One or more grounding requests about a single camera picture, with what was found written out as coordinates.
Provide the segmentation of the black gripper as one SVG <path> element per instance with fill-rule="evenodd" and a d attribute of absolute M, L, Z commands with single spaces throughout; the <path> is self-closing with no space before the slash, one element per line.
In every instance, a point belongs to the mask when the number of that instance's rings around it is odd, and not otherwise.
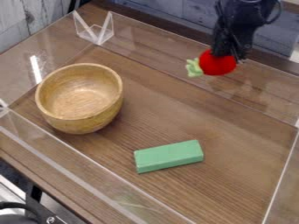
<path fill-rule="evenodd" d="M 259 23 L 244 11 L 216 9 L 218 20 L 212 31 L 211 54 L 234 55 L 236 62 L 247 58 Z"/>

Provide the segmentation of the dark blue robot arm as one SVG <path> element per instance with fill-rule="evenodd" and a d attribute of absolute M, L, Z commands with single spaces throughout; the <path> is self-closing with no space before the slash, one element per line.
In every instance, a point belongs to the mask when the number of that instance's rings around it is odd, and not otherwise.
<path fill-rule="evenodd" d="M 232 56 L 240 62 L 252 49 L 258 29 L 279 19 L 282 0 L 218 0 L 215 11 L 211 54 Z"/>

